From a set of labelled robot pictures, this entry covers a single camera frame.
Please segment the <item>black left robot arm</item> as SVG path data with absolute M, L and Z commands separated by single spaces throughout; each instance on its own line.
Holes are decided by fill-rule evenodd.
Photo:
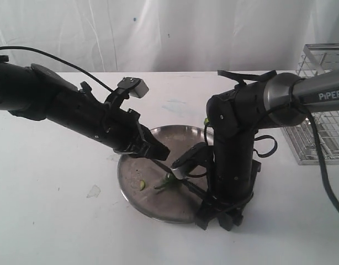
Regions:
M 164 161 L 169 148 L 140 124 L 138 112 L 121 108 L 124 100 L 148 91 L 142 79 L 125 77 L 101 103 L 85 81 L 78 89 L 44 66 L 12 65 L 0 55 L 0 110 L 33 121 L 48 119 L 119 154 Z

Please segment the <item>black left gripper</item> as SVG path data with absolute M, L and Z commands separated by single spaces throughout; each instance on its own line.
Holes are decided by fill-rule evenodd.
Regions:
M 106 112 L 103 126 L 111 139 L 112 149 L 119 154 L 165 161 L 170 154 L 169 148 L 141 125 L 139 119 L 140 114 L 133 109 Z

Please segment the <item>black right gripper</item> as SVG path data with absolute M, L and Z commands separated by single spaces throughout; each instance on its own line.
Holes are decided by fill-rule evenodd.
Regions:
M 243 221 L 243 210 L 253 198 L 255 180 L 260 171 L 261 163 L 253 160 L 248 193 L 242 198 L 218 199 L 206 192 L 195 214 L 195 224 L 202 230 L 206 230 L 212 219 L 218 217 L 220 227 L 226 231 L 231 231 L 234 226 L 240 226 Z

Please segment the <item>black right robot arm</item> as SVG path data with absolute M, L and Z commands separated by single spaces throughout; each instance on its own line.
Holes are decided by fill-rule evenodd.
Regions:
M 324 190 L 339 213 L 328 177 L 321 140 L 313 114 L 339 110 L 339 69 L 310 78 L 270 71 L 243 75 L 218 71 L 236 81 L 235 88 L 212 96 L 206 104 L 207 125 L 213 129 L 208 156 L 208 190 L 194 222 L 206 229 L 217 219 L 225 230 L 242 223 L 242 212 L 253 197 L 260 163 L 254 143 L 262 129 L 284 128 L 308 120 L 319 160 Z

